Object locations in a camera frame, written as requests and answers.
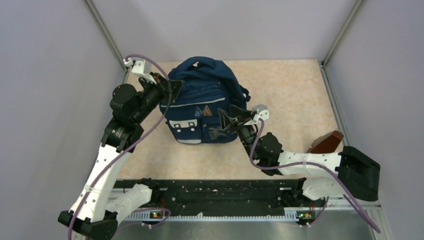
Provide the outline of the brown leather case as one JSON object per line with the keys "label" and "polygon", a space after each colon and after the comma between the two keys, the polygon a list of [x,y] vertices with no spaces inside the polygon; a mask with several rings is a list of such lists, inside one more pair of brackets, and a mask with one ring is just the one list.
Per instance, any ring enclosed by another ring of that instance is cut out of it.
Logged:
{"label": "brown leather case", "polygon": [[309,149],[307,150],[307,153],[311,153],[311,154],[333,153],[336,151],[336,149],[342,142],[343,138],[344,138],[344,134],[339,130],[328,132],[327,134],[316,138],[312,142]]}

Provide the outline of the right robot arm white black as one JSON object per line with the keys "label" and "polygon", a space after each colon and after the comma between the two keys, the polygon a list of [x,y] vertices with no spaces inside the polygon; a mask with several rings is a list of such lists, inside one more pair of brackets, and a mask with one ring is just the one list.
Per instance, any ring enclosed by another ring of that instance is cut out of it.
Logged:
{"label": "right robot arm white black", "polygon": [[303,179],[293,192],[299,206],[323,197],[345,195],[355,200],[379,199],[381,166],[353,146],[331,153],[298,153],[283,149],[277,137],[263,134],[270,112],[260,104],[252,110],[231,104],[218,109],[223,131],[236,133],[250,163],[263,173],[274,176],[298,175]]}

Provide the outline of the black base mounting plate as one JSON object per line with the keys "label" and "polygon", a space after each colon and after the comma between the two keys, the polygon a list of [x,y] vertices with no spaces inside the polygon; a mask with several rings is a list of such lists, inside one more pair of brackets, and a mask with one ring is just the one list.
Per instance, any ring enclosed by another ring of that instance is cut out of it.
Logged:
{"label": "black base mounting plate", "polygon": [[325,200],[301,194],[303,179],[265,180],[118,180],[115,189],[130,190],[136,184],[153,188],[150,202],[164,207],[173,217],[202,214],[205,217],[283,216],[288,208],[319,208]]}

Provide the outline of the aluminium frame rail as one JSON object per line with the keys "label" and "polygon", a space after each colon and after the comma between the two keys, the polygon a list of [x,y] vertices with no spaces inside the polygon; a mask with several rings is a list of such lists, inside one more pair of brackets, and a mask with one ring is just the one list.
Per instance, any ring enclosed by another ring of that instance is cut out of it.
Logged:
{"label": "aluminium frame rail", "polygon": [[68,239],[110,240],[127,217],[149,227],[170,220],[260,221],[290,217],[301,226],[319,218],[330,197],[304,196],[299,180],[122,180],[105,190],[86,185],[58,221]]}

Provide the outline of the navy blue backpack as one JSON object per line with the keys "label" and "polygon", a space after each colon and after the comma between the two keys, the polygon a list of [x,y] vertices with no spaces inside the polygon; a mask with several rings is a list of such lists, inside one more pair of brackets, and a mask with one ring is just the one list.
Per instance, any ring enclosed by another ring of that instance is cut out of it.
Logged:
{"label": "navy blue backpack", "polygon": [[[218,109],[229,112],[230,105],[246,109],[249,90],[237,80],[233,71],[221,60],[193,56],[173,68],[168,77],[183,80],[177,98],[171,105],[159,106],[175,140],[181,144],[225,144],[237,134],[222,131]],[[208,105],[213,116],[204,116]]]}

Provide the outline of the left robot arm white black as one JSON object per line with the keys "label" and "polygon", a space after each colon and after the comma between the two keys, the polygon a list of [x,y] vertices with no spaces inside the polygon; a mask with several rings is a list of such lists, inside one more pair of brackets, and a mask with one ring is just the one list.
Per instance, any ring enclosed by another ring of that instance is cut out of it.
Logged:
{"label": "left robot arm white black", "polygon": [[68,228],[69,240],[110,240],[120,223],[137,208],[144,204],[154,207],[160,202],[161,194],[149,180],[109,200],[125,162],[149,135],[142,122],[159,104],[169,107],[184,85],[182,80],[169,80],[157,73],[139,82],[141,91],[124,83],[112,92],[112,119],[104,130],[93,168],[75,203],[58,217]]}

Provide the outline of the orange triangle in mesh pocket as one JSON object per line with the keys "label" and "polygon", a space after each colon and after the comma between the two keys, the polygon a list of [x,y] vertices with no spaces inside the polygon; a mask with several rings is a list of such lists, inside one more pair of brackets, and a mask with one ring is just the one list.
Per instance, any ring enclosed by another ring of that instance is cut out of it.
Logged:
{"label": "orange triangle in mesh pocket", "polygon": [[212,117],[213,116],[213,113],[212,113],[212,111],[211,111],[211,109],[209,108],[208,105],[204,106],[202,113],[206,117]]}

